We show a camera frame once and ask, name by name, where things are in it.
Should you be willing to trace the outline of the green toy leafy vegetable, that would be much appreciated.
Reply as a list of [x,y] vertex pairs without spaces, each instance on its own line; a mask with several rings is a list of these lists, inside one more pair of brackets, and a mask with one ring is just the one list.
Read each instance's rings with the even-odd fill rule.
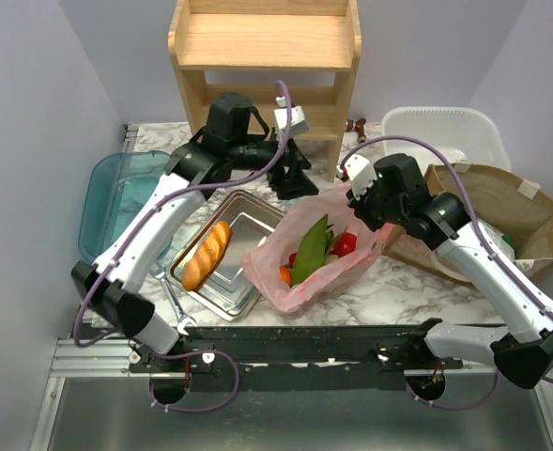
[[322,216],[303,236],[292,269],[292,285],[305,281],[326,261],[334,238],[329,215]]

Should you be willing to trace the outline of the pink plastic grocery bag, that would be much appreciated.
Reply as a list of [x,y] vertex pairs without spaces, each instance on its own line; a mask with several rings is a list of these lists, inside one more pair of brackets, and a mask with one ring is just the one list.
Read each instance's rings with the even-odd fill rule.
[[[371,231],[347,206],[349,189],[348,182],[339,183],[317,195],[299,199],[287,209],[265,242],[246,252],[242,259],[244,275],[276,309],[292,313],[320,295],[342,292],[380,258],[392,226]],[[345,231],[356,236],[355,251],[289,287],[280,277],[280,268],[298,251],[302,238],[323,216],[328,217],[335,234]]]

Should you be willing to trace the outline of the brown burlap tote bag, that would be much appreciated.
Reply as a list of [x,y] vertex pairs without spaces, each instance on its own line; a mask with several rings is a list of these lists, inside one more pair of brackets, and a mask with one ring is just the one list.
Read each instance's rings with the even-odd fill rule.
[[[529,278],[553,270],[553,199],[534,182],[493,166],[458,162],[454,169],[479,219],[510,238],[515,265]],[[397,226],[383,255],[471,288],[447,260],[433,256],[421,241]]]

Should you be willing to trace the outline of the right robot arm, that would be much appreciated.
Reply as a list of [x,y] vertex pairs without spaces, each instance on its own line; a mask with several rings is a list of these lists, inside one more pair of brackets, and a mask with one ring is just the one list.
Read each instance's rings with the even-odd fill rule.
[[354,155],[344,161],[343,174],[350,182],[348,206],[370,230],[401,226],[462,272],[505,322],[485,328],[435,320],[408,343],[409,361],[420,368],[439,358],[478,362],[520,388],[535,387],[553,368],[553,301],[490,240],[467,199],[430,194],[406,154],[375,163]]

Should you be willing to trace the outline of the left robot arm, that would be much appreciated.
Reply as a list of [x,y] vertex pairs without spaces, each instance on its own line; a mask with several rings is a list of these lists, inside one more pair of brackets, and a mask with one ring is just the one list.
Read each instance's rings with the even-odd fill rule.
[[155,191],[119,238],[93,262],[78,261],[71,277],[83,302],[114,330],[151,349],[151,359],[164,371],[177,369],[184,349],[178,331],[139,290],[176,230],[213,193],[265,177],[281,200],[315,195],[306,176],[309,161],[294,142],[309,126],[288,88],[279,83],[274,128],[248,132],[259,115],[253,101],[225,92],[210,105],[207,123],[177,148],[164,167]]

